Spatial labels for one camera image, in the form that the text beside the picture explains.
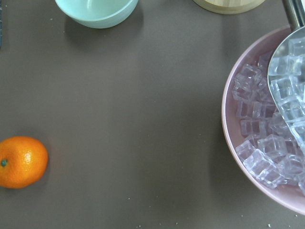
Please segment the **orange mandarin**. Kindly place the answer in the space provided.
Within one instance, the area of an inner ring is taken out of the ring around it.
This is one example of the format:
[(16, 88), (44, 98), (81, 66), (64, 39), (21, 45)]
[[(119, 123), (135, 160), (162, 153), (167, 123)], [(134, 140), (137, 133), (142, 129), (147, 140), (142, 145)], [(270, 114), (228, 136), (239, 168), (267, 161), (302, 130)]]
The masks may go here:
[(0, 186), (19, 189), (38, 181), (48, 164), (46, 147), (37, 139), (14, 136), (0, 143)]

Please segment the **mint green bowl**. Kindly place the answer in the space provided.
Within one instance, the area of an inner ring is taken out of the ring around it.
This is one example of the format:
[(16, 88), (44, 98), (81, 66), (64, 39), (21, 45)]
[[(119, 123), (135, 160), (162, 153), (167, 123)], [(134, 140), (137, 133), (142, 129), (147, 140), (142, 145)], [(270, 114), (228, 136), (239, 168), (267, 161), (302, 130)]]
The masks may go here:
[(138, 0), (56, 0), (68, 17), (89, 28), (116, 26), (134, 11)]

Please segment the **pink bowl of ice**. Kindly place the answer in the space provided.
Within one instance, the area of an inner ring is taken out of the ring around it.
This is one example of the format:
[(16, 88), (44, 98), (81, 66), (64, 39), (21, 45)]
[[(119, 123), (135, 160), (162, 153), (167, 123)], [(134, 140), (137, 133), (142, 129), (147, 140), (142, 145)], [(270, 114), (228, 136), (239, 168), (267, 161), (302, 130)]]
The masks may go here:
[(224, 136), (227, 145), (231, 151), (233, 158), (240, 167), (245, 176), (269, 198), (279, 203), (280, 205), (296, 212), (297, 214), (305, 214), (305, 197), (298, 187), (294, 186), (279, 186), (275, 189), (269, 189), (255, 180), (250, 173), (245, 169), (240, 161), (235, 149), (245, 138), (241, 134), (240, 121), (236, 118), (235, 112), (237, 109), (237, 101), (233, 99), (232, 89), (234, 87), (234, 77), (240, 71), (244, 64), (256, 64), (258, 58), (265, 52), (273, 51), (280, 42), (291, 32), (288, 25), (269, 32), (256, 40), (250, 45), (239, 57), (234, 64), (227, 78), (221, 107), (221, 118)]

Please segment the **wooden cup stand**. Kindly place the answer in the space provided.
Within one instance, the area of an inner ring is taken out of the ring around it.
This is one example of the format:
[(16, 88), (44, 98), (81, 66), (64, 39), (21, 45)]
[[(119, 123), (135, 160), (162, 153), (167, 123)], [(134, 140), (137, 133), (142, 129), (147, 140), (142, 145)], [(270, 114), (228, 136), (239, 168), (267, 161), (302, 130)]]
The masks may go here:
[(193, 0), (205, 10), (218, 14), (239, 14), (250, 11), (264, 0)]

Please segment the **metal ice scoop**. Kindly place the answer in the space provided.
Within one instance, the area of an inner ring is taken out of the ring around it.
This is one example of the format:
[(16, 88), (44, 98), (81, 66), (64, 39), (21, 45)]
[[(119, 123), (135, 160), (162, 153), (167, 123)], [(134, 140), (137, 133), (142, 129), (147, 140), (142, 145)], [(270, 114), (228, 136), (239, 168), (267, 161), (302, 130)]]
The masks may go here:
[(291, 33), (278, 45), (268, 65), (274, 103), (301, 150), (305, 149), (305, 2), (284, 0)]

